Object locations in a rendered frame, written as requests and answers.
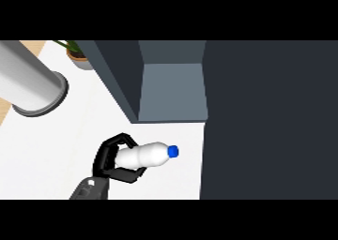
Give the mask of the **white bottle with blue cap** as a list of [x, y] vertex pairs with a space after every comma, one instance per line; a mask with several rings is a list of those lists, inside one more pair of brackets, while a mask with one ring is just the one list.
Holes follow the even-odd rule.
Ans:
[[116, 164], [127, 169], [158, 167], [167, 163], [172, 158], [179, 157], [179, 147], [166, 145], [161, 142], [153, 142], [145, 145], [124, 148], [116, 157]]

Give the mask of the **dark grey cabinet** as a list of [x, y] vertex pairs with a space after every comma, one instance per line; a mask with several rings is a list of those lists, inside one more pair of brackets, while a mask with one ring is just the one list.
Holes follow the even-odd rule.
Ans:
[[82, 40], [79, 46], [133, 124], [209, 119], [204, 40]]

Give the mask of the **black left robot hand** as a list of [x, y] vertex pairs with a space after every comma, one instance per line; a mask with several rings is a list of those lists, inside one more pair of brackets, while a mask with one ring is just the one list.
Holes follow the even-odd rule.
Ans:
[[130, 149], [138, 146], [133, 138], [126, 133], [120, 133], [102, 142], [93, 162], [93, 176], [133, 184], [142, 177], [147, 167], [136, 167], [130, 170], [127, 167], [116, 166], [116, 157], [120, 154], [122, 144], [126, 144]]

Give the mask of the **pale grey cylinder with rim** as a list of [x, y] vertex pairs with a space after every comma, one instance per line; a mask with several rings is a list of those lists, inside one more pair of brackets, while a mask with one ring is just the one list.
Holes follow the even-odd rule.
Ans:
[[0, 40], [0, 98], [27, 117], [57, 109], [70, 90], [64, 75], [51, 71], [18, 40]]

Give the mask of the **potted green plant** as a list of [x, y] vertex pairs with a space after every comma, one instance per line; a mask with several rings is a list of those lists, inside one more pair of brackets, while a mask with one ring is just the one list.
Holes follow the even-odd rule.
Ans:
[[57, 40], [57, 44], [62, 46], [67, 50], [67, 55], [76, 64], [76, 66], [83, 70], [92, 70], [92, 64], [89, 62], [89, 59], [80, 49], [80, 46], [74, 40]]

